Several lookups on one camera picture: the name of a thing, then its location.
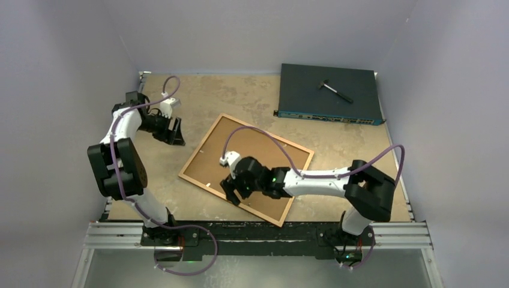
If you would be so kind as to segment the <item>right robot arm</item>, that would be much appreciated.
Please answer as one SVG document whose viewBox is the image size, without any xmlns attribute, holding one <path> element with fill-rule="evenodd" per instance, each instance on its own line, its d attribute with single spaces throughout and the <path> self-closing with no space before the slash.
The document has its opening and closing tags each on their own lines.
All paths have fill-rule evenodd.
<svg viewBox="0 0 509 288">
<path fill-rule="evenodd" d="M 391 220 L 396 181 L 363 160 L 333 170 L 269 169 L 253 157 L 231 151 L 219 163 L 229 169 L 220 185 L 227 200 L 236 206 L 254 192 L 272 199 L 305 195 L 346 199 L 351 207 L 337 228 L 338 239 L 344 244 L 357 240 L 370 223 Z"/>
</svg>

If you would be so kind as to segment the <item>orange wooden picture frame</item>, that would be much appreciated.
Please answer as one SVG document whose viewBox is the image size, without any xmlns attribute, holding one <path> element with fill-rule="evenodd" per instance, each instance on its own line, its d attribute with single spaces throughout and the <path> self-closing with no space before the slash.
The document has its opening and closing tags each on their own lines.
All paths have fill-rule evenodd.
<svg viewBox="0 0 509 288">
<path fill-rule="evenodd" d="M 225 113 L 220 114 L 179 172 L 179 177 L 226 200 L 220 181 L 227 177 L 229 169 L 219 165 L 219 158 L 230 133 L 243 126 L 251 125 Z M 272 136 L 285 149 L 297 169 L 306 170 L 309 167 L 314 151 L 275 134 Z M 250 128 L 237 131 L 230 139 L 227 149 L 236 151 L 243 157 L 252 156 L 268 168 L 290 166 L 288 159 L 269 137 Z M 240 201 L 237 206 L 239 209 L 281 227 L 294 200 L 271 199 L 255 192 Z"/>
</svg>

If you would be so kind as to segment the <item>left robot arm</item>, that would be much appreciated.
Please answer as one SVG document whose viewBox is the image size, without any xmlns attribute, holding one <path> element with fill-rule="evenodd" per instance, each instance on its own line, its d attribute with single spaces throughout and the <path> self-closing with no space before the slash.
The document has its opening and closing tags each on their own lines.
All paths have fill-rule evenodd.
<svg viewBox="0 0 509 288">
<path fill-rule="evenodd" d="M 130 205 L 141 217 L 149 237 L 172 245 L 179 237 L 177 223 L 168 208 L 148 190 L 148 175 L 133 143 L 141 130 L 167 145 L 185 145 L 181 118 L 172 117 L 180 100 L 166 92 L 162 96 L 152 114 L 146 95 L 126 93 L 125 102 L 112 108 L 107 134 L 100 143 L 88 147 L 87 155 L 100 193 Z"/>
</svg>

